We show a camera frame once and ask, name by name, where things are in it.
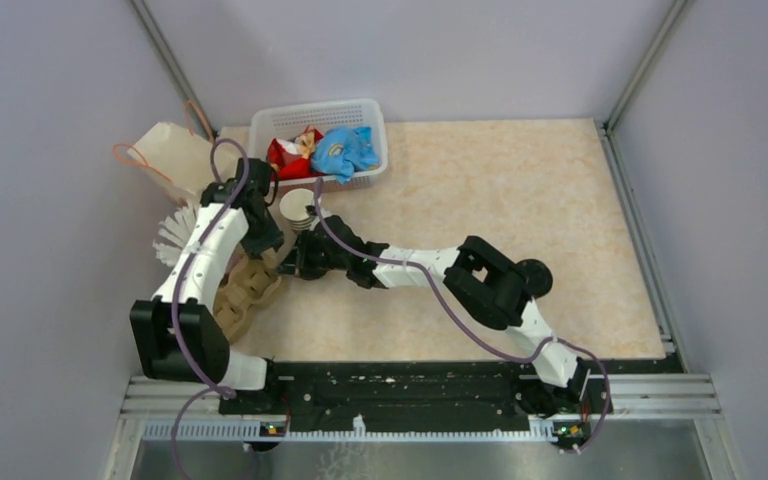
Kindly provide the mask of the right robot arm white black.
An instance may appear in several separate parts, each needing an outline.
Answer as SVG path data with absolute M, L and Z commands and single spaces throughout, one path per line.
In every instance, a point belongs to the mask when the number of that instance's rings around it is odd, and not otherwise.
M 278 272 L 313 281 L 332 271 L 365 289 L 428 288 L 457 327 L 494 357 L 531 366 L 538 378 L 532 413 L 550 417 L 580 410 L 587 395 L 612 407 L 611 384 L 590 385 L 605 365 L 586 349 L 558 337 L 537 301 L 553 285 L 540 261 L 514 262 L 478 236 L 459 246 L 417 250 L 367 241 L 337 215 L 314 221 L 296 236 Z

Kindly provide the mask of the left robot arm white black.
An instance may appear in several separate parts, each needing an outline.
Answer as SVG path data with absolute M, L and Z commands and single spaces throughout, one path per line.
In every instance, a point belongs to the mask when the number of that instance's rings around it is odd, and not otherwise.
M 201 382 L 231 395 L 242 391 L 243 401 L 262 414 L 277 407 L 281 388 L 267 377 L 266 359 L 232 350 L 213 307 L 236 250 L 258 258 L 284 243 L 267 202 L 273 173 L 262 160 L 241 158 L 234 177 L 210 184 L 170 275 L 129 312 L 145 376 Z

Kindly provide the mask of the black cup lid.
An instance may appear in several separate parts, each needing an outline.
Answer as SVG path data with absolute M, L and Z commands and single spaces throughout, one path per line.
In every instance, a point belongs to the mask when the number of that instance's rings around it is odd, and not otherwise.
M 525 279 L 526 290 L 535 299 L 548 295 L 554 284 L 549 267 L 538 259 L 525 259 L 516 263 L 517 271 Z

